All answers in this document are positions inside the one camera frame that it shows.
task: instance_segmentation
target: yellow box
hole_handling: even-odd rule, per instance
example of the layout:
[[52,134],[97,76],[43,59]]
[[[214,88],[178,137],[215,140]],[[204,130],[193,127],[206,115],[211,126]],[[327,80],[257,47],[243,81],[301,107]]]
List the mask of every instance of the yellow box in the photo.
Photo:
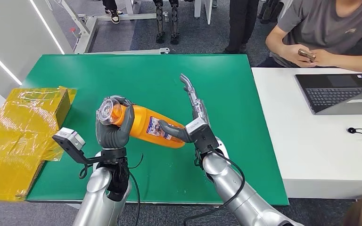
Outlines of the yellow box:
[[44,161],[63,149],[51,138],[64,122],[75,89],[13,89],[0,108],[0,200],[24,200]]

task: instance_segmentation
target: clear bottle cap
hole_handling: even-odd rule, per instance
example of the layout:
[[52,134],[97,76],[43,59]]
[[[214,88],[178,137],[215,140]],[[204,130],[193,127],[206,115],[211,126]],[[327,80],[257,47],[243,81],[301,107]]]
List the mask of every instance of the clear bottle cap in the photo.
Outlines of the clear bottle cap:
[[97,118],[103,125],[110,125],[120,118],[121,111],[120,103],[116,99],[106,99],[98,109]]

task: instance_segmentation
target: man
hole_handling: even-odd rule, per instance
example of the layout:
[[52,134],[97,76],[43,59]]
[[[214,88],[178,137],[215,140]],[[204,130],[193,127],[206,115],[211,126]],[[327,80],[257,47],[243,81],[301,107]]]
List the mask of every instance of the man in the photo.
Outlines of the man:
[[[362,72],[362,0],[294,0],[266,39],[270,57],[258,67],[340,67]],[[310,63],[299,49],[315,55]]]
[[245,53],[252,36],[259,0],[230,0],[230,42],[223,53]]

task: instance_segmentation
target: metal frame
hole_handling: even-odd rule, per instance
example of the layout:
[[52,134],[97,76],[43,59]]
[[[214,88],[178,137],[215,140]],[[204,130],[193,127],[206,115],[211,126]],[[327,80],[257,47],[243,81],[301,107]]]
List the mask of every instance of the metal frame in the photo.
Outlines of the metal frame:
[[[84,14],[77,14],[71,6],[68,5],[66,0],[60,2],[63,8],[69,13],[77,27],[80,29],[78,40],[74,47],[75,54],[87,53],[93,36],[96,31],[98,21],[110,21],[110,16],[87,16]],[[156,13],[134,14],[133,0],[125,0],[127,9],[126,15],[119,15],[120,20],[141,20],[141,19],[156,19]],[[152,50],[137,50],[137,51],[120,51],[120,52],[107,52],[106,54],[161,54],[168,53],[168,48],[152,49]]]

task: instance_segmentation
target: bottle label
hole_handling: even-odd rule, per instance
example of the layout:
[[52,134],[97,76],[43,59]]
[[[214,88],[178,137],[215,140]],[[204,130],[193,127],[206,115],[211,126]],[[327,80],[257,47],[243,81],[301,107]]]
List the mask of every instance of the bottle label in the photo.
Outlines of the bottle label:
[[152,117],[152,116],[149,119],[149,125],[148,125],[148,129],[146,130],[146,133],[151,134],[156,137],[163,137],[166,140],[172,140],[172,141],[175,141],[178,143],[183,142],[182,140],[180,140],[176,137],[173,137],[170,134],[164,132],[162,130],[162,128],[160,127],[159,119]]

